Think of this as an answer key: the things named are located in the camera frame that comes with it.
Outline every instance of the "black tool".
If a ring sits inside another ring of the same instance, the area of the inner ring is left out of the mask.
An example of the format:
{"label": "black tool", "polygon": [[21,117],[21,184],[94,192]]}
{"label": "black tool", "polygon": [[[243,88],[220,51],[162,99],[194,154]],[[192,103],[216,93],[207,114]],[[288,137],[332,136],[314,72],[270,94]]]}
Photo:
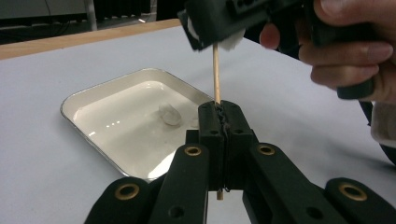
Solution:
{"label": "black tool", "polygon": [[[280,32],[279,51],[298,59],[299,41],[294,27],[298,18],[309,23],[313,43],[320,47],[337,41],[375,39],[368,23],[332,27],[318,19],[313,0],[189,0],[178,13],[193,49],[205,49],[227,37],[263,21],[271,21]],[[189,22],[195,33],[191,34]],[[337,88],[341,99],[361,99],[371,95],[374,82]]]}
{"label": "black tool", "polygon": [[151,183],[124,177],[93,206],[86,223],[206,223],[207,192],[241,189],[251,223],[394,223],[396,210],[368,187],[335,178],[312,184],[282,150],[257,140],[231,102],[199,106],[167,174]]}

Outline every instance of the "sleeve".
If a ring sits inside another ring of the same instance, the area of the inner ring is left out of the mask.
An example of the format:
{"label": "sleeve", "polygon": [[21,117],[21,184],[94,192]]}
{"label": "sleeve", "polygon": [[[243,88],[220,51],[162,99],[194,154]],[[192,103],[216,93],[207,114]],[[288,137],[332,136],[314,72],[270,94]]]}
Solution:
{"label": "sleeve", "polygon": [[396,105],[375,103],[371,135],[379,144],[396,147]]}

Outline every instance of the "table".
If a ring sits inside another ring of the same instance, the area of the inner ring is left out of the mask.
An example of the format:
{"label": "table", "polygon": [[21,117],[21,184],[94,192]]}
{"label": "table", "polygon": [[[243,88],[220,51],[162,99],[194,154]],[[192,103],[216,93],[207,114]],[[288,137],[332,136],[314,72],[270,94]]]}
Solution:
{"label": "table", "polygon": [[[0,223],[81,223],[121,178],[62,117],[67,96],[147,67],[213,96],[211,50],[193,52],[178,21],[2,46],[0,55]],[[357,102],[313,84],[309,66],[246,39],[220,50],[219,61],[222,98],[242,107],[261,141],[321,187],[356,179],[396,206],[396,170]],[[248,223],[241,192],[224,198],[209,194],[207,223]]]}

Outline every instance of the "wooden skewer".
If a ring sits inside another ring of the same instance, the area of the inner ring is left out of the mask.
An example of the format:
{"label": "wooden skewer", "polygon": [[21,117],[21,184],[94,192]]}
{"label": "wooden skewer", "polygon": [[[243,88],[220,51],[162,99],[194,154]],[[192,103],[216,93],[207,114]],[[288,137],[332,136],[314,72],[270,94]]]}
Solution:
{"label": "wooden skewer", "polygon": [[220,104],[219,51],[217,43],[213,44],[213,78],[215,84],[215,102]]}

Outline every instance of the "white tray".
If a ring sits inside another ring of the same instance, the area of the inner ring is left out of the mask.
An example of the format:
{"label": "white tray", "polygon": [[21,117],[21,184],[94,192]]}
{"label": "white tray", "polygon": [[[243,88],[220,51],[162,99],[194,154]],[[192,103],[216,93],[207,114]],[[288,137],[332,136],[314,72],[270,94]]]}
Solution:
{"label": "white tray", "polygon": [[[144,69],[69,96],[61,112],[124,175],[150,181],[167,172],[186,130],[196,129],[198,105],[208,101],[171,74]],[[163,122],[161,103],[180,113],[177,126]]]}

